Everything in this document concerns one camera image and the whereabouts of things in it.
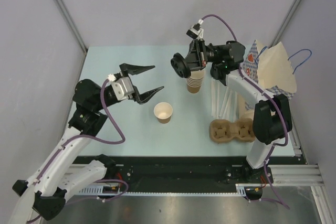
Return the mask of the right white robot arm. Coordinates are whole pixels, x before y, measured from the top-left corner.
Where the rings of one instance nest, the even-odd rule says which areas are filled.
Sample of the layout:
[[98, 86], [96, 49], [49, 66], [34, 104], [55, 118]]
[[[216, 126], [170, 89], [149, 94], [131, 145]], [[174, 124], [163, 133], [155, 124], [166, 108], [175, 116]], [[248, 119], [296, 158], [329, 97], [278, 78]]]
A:
[[246, 156], [241, 171], [243, 179], [254, 183], [266, 174], [266, 166], [275, 147], [288, 144], [292, 130], [289, 100], [284, 94], [275, 95], [252, 80], [240, 64], [244, 61], [245, 46], [237, 41], [224, 45], [206, 45], [203, 39], [191, 41], [186, 57], [175, 54], [171, 64], [177, 64], [176, 73], [189, 78], [195, 71], [211, 63], [211, 76], [233, 89], [254, 106], [253, 132], [255, 141]]

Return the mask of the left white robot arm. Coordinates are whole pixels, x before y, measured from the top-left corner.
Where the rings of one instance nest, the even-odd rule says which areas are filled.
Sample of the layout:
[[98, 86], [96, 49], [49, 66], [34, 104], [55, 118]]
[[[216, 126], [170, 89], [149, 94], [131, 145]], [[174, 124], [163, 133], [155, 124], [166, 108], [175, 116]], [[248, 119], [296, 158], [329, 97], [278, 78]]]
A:
[[158, 87], [140, 94], [130, 78], [155, 66], [123, 63], [119, 67], [119, 72], [108, 75], [101, 86], [90, 79], [76, 84], [72, 98], [76, 110], [62, 138], [33, 175], [26, 180], [17, 180], [12, 187], [19, 201], [9, 223], [29, 223], [32, 210], [45, 220], [51, 220], [80, 190], [94, 182], [110, 182], [115, 178], [115, 162], [103, 154], [69, 177], [64, 175], [91, 141], [108, 145], [125, 142], [124, 134], [108, 110], [109, 106], [124, 100], [145, 104], [163, 89]]

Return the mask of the single brown paper cup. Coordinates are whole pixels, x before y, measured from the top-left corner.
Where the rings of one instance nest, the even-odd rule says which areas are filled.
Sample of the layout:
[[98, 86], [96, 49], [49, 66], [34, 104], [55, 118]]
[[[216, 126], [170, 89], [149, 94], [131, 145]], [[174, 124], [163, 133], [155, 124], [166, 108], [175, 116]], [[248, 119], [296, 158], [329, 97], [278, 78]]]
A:
[[167, 102], [160, 102], [154, 107], [154, 115], [161, 124], [169, 123], [173, 114], [172, 106]]

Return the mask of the black cup lid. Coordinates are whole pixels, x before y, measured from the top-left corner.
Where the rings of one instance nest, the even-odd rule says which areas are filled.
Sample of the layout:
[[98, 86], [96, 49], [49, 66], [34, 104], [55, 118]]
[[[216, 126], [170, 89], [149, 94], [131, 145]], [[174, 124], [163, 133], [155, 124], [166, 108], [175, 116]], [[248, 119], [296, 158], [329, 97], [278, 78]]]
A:
[[170, 63], [179, 77], [189, 78], [191, 76], [190, 68], [180, 53], [175, 53], [173, 58], [170, 60]]

